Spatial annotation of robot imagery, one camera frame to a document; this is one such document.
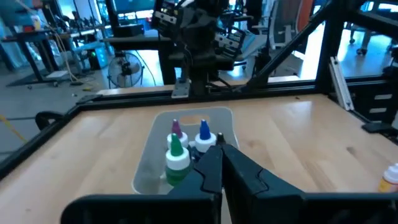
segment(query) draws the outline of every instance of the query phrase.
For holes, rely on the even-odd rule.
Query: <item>wooden table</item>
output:
[[[1,223],[58,223],[83,195],[132,194],[155,116],[209,106],[233,111],[243,153],[306,192],[375,192],[398,161],[396,145],[323,95],[86,111],[0,182]]]

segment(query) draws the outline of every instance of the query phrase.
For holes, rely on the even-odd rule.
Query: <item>concrete floor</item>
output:
[[[303,61],[293,55],[277,69],[277,76],[297,75],[302,80],[311,80],[316,77],[317,63],[319,59],[320,46],[322,42],[323,26],[320,26],[309,38],[307,54],[303,57]],[[388,65],[390,54],[386,53],[386,48],[390,42],[390,38],[384,36],[375,36],[371,39],[369,52],[367,56],[357,56],[356,49],[360,46],[363,33],[355,33],[355,44],[350,45],[349,31],[343,32],[338,58],[343,66],[344,75],[347,77],[361,75],[380,75],[382,69]],[[144,70],[143,86],[155,86],[148,68],[154,75],[156,85],[163,85],[162,75],[160,72],[159,59],[157,52],[152,50],[139,51],[141,57],[147,63]],[[35,136],[39,130],[34,120],[14,120],[18,118],[31,118],[40,111],[57,111],[64,113],[69,110],[81,97],[94,94],[99,90],[108,88],[108,68],[96,71],[88,78],[83,80],[94,86],[92,92],[85,92],[82,89],[87,86],[70,86],[69,82],[63,82],[59,87],[52,85],[40,84],[32,85],[29,90],[26,86],[15,86],[6,88],[5,86],[18,80],[26,75],[31,74],[29,67],[18,69],[16,72],[8,72],[4,65],[0,66],[0,114],[11,120],[11,124],[26,138],[30,139]],[[251,68],[244,71],[242,67],[236,67],[230,72],[221,72],[221,77],[226,81],[237,80],[251,75]],[[0,161],[7,157],[10,152],[15,151],[22,146],[23,142],[10,130],[6,128],[4,123],[0,122],[0,141],[2,148],[0,149]]]

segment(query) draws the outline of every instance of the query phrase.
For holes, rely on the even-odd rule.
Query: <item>white bottle cap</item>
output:
[[[180,142],[181,142],[182,147],[188,148],[189,142],[188,142],[188,136],[187,136],[187,134],[182,133],[182,137],[180,138]],[[172,135],[169,134],[169,135],[167,136],[167,149],[170,149],[171,144],[172,144]]]
[[[210,138],[207,140],[200,139],[200,134],[195,136],[195,147],[197,148],[197,151],[201,153],[206,153],[210,146],[216,145],[216,142],[217,137],[213,133],[210,133]]]
[[[392,184],[398,184],[398,164],[388,167],[384,172],[384,178]]]
[[[172,156],[170,149],[166,152],[166,165],[168,168],[172,170],[183,170],[191,164],[188,149],[185,147],[182,149],[183,153],[180,156]]]

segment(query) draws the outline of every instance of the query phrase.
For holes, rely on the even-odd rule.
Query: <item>purple bottle cap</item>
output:
[[[173,119],[172,133],[175,133],[178,138],[182,138],[180,123],[176,119]]]

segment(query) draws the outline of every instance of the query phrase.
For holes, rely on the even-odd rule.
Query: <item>green bottle cap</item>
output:
[[[181,156],[183,154],[184,150],[181,146],[180,139],[178,136],[173,133],[172,134],[172,143],[171,143],[171,154],[172,156]]]

